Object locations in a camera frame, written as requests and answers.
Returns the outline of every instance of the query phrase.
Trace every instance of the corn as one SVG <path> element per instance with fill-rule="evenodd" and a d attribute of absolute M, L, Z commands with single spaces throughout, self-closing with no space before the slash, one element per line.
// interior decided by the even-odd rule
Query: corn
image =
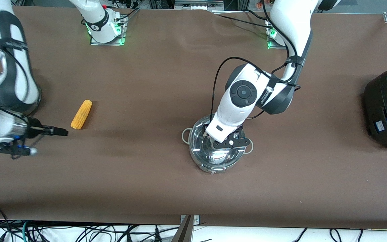
<path fill-rule="evenodd" d="M 83 124 L 86 121 L 87 116 L 89 115 L 90 109 L 92 107 L 92 102 L 90 100 L 85 100 L 80 106 L 79 110 L 74 116 L 73 121 L 71 121 L 71 127 L 73 129 L 79 130 L 83 127 Z"/>

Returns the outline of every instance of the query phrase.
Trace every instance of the sticker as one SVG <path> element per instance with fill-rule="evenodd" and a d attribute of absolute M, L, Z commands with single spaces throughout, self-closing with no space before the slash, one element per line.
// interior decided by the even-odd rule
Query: sticker
<path fill-rule="evenodd" d="M 378 122 L 376 122 L 376 129 L 379 131 L 379 132 L 382 132 L 384 130 L 384 126 L 383 126 L 383 122 L 380 120 Z"/>

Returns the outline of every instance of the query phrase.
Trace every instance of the brown table cover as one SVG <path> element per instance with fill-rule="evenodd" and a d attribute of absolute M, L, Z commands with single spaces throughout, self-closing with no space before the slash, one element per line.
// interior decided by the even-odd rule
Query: brown table cover
<path fill-rule="evenodd" d="M 208 225 L 387 228 L 387 148 L 367 135 L 360 98 L 387 70 L 381 15 L 314 14 L 302 89 L 286 112 L 246 121 L 255 150 L 211 176 L 181 131 L 210 112 L 225 58 L 269 72 L 284 62 L 262 27 L 206 11 L 141 10 L 125 46 L 90 46 L 75 8 L 15 13 L 43 89 L 36 117 L 70 133 L 42 139 L 35 157 L 0 154 L 9 219 L 178 224 L 180 214 L 200 214 Z M 240 64 L 222 68 L 216 108 Z M 92 113 L 73 130 L 85 99 Z"/>

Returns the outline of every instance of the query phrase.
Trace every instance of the cable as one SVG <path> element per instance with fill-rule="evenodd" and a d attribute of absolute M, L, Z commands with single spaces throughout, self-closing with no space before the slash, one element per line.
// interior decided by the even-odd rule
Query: cable
<path fill-rule="evenodd" d="M 26 241 L 26 235 L 25 235 L 25 230 L 26 230 L 26 223 L 27 223 L 28 221 L 25 221 L 24 223 L 23 223 L 23 227 L 22 227 L 22 237 L 23 237 L 23 242 L 27 242 Z"/>
<path fill-rule="evenodd" d="M 38 235 L 41 237 L 41 241 L 44 242 L 44 241 L 47 241 L 47 239 L 41 234 L 41 232 L 38 230 L 38 227 L 35 226 L 35 230 L 38 232 Z"/>
<path fill-rule="evenodd" d="M 295 240 L 294 242 L 299 242 L 301 240 L 301 237 L 304 235 L 304 233 L 307 231 L 307 228 L 305 228 L 301 233 L 300 235 L 298 236 L 298 239 Z"/>
<path fill-rule="evenodd" d="M 251 14 L 253 14 L 256 18 L 259 18 L 259 19 L 262 19 L 262 20 L 267 20 L 267 18 L 264 18 L 264 17 L 261 17 L 259 15 L 256 14 L 256 12 L 253 12 L 252 10 L 250 9 L 244 9 L 242 10 L 243 12 L 250 12 Z"/>
<path fill-rule="evenodd" d="M 155 225 L 155 242 L 162 242 L 161 235 L 159 233 L 158 225 Z"/>
<path fill-rule="evenodd" d="M 333 230 L 335 230 L 335 232 L 337 233 L 337 235 L 338 235 L 338 240 L 339 240 L 339 241 L 337 241 L 337 240 L 334 238 L 334 236 L 332 235 L 332 231 L 333 231 Z M 329 235 L 331 236 L 331 239 L 334 240 L 335 242 L 341 242 L 340 233 L 338 232 L 337 229 L 330 229 L 330 230 L 329 230 Z"/>
<path fill-rule="evenodd" d="M 218 76 L 219 76 L 219 72 L 220 72 L 220 69 L 222 68 L 222 66 L 228 61 L 228 60 L 231 60 L 231 59 L 238 59 L 238 60 L 242 60 L 246 63 L 249 63 L 251 64 L 253 67 L 256 68 L 256 70 L 262 72 L 267 78 L 271 78 L 271 76 L 265 72 L 264 70 L 262 70 L 261 68 L 259 68 L 257 65 L 255 65 L 254 63 L 252 63 L 251 61 L 249 60 L 246 60 L 244 58 L 241 58 L 241 57 L 236 57 L 236 56 L 233 56 L 233 57 L 229 57 L 229 58 L 226 58 L 219 66 L 217 72 L 216 72 L 216 76 L 215 76 L 215 81 L 213 82 L 213 92 L 212 92 L 212 108 L 211 108 L 211 111 L 210 111 L 210 122 L 212 121 L 212 115 L 213 115 L 213 107 L 214 107 L 214 103 L 215 103 L 215 89 L 216 89 L 216 81 L 218 79 Z M 288 81 L 283 81 L 281 79 L 279 79 L 277 82 L 279 83 L 284 83 L 288 86 L 292 86 L 292 87 L 298 87 L 298 89 L 301 87 L 300 85 L 298 84 L 294 84 L 294 83 L 290 83 Z"/>
<path fill-rule="evenodd" d="M 111 227 L 111 225 L 108 225 L 107 227 L 105 227 L 105 228 L 103 228 L 103 230 L 102 231 L 94 231 L 93 233 L 96 233 L 96 235 L 92 238 L 92 234 L 90 235 L 91 236 L 91 238 L 89 239 L 89 242 L 91 242 L 92 240 L 94 240 L 95 239 L 95 237 L 96 236 L 98 236 L 98 234 L 100 234 L 100 233 L 106 233 L 106 232 L 104 232 L 107 228 L 109 228 L 109 227 Z"/>
<path fill-rule="evenodd" d="M 257 23 L 252 23 L 252 22 L 249 22 L 249 21 L 244 21 L 244 20 L 241 20 L 241 19 L 237 19 L 237 18 L 231 18 L 231 17 L 227 17 L 227 16 L 223 16 L 223 15 L 218 15 L 222 18 L 229 18 L 229 19 L 232 19 L 232 20 L 236 20 L 236 21 L 240 21 L 240 22 L 243 22 L 243 23 L 247 23 L 247 24 L 251 24 L 251 25 L 254 25 L 254 26 L 261 26 L 261 27 L 264 27 L 264 28 L 267 28 L 267 29 L 272 29 L 273 27 L 272 26 L 264 26 L 264 25 L 260 25 L 260 24 L 257 24 Z"/>
<path fill-rule="evenodd" d="M 257 115 L 255 115 L 255 116 L 253 116 L 253 117 L 248 117 L 248 118 L 246 118 L 246 120 L 251 120 L 251 119 L 254 119 L 254 118 L 257 118 L 257 117 L 259 117 L 261 114 L 263 114 L 264 113 L 264 110 L 262 110 L 260 113 L 258 113 Z"/>
<path fill-rule="evenodd" d="M 11 231 L 11 226 L 10 226 L 10 224 L 9 224 L 9 222 L 8 222 L 8 218 L 7 218 L 7 216 L 5 215 L 5 213 L 1 210 L 1 208 L 0 208 L 0 213 L 1 213 L 1 215 L 3 216 L 3 218 L 4 218 L 4 221 L 6 222 L 8 232 L 11 234 L 11 241 L 14 242 L 13 232 Z"/>
<path fill-rule="evenodd" d="M 119 21 L 119 20 L 122 20 L 124 18 L 128 18 L 129 15 L 133 14 L 133 12 L 136 12 L 136 11 L 139 11 L 140 8 L 135 8 L 133 9 L 130 13 L 128 13 L 126 16 L 122 17 L 122 18 L 117 18 L 116 21 Z"/>
<path fill-rule="evenodd" d="M 294 50 L 295 55 L 298 55 L 298 54 L 297 54 L 297 50 L 295 49 L 295 46 L 294 46 L 294 44 L 292 43 L 292 41 L 289 40 L 289 38 L 288 38 L 283 32 L 281 32 L 281 30 L 280 30 L 277 26 L 275 26 L 275 24 L 273 23 L 273 21 L 272 21 L 271 18 L 269 17 L 269 15 L 268 15 L 268 13 L 267 13 L 267 10 L 265 9 L 265 3 L 264 3 L 264 0 L 261 0 L 261 2 L 262 2 L 262 9 L 264 10 L 264 14 L 265 14 L 265 17 L 267 18 L 267 20 L 271 23 L 271 25 L 275 28 L 275 30 L 276 30 L 277 32 L 279 32 L 279 33 L 281 34 L 281 36 L 284 37 L 284 38 L 289 42 L 289 44 L 291 45 L 292 49 Z"/>
<path fill-rule="evenodd" d="M 364 233 L 364 229 L 361 229 L 361 233 L 359 233 L 359 236 L 358 236 L 358 242 L 361 242 L 361 237 L 363 233 Z"/>
<path fill-rule="evenodd" d="M 123 237 L 125 237 L 129 232 L 131 232 L 131 230 L 133 230 L 136 227 L 138 227 L 138 225 L 132 225 L 132 227 L 128 227 L 128 229 L 122 234 L 122 236 L 120 236 L 117 242 L 120 242 L 123 239 Z"/>
<path fill-rule="evenodd" d="M 176 230 L 176 229 L 178 229 L 178 227 L 174 227 L 174 228 L 170 228 L 170 229 L 166 229 L 166 230 L 161 230 L 160 233 L 167 232 L 167 231 L 170 231 L 170 230 Z M 155 236 L 156 234 L 157 234 L 157 233 L 154 233 L 154 234 L 152 234 L 152 235 L 150 235 L 150 236 L 144 238 L 143 240 L 140 240 L 139 242 L 144 242 L 144 241 L 146 241 L 147 239 L 149 239 L 150 237 Z"/>
<path fill-rule="evenodd" d="M 228 6 L 226 6 L 226 8 L 225 9 L 223 9 L 224 11 L 226 10 L 226 9 L 228 9 L 229 8 L 229 6 L 232 4 L 234 2 L 234 0 L 232 0 L 229 4 L 228 4 Z"/>

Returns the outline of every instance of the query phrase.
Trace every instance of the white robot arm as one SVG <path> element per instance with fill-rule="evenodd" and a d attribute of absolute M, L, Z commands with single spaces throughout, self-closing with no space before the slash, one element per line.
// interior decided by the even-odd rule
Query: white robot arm
<path fill-rule="evenodd" d="M 289 58 L 282 78 L 245 64 L 235 68 L 206 133 L 222 143 L 250 115 L 255 106 L 269 114 L 290 105 L 313 34 L 310 19 L 318 8 L 329 10 L 340 0 L 275 0 L 270 19 L 284 40 Z"/>
<path fill-rule="evenodd" d="M 25 146 L 26 138 L 66 136 L 66 130 L 24 115 L 36 108 L 40 91 L 31 74 L 23 27 L 9 0 L 0 0 L 0 62 L 0 153 L 33 155 L 37 150 Z"/>
<path fill-rule="evenodd" d="M 83 16 L 90 35 L 100 43 L 108 43 L 118 35 L 116 29 L 120 13 L 104 9 L 99 0 L 69 0 Z"/>

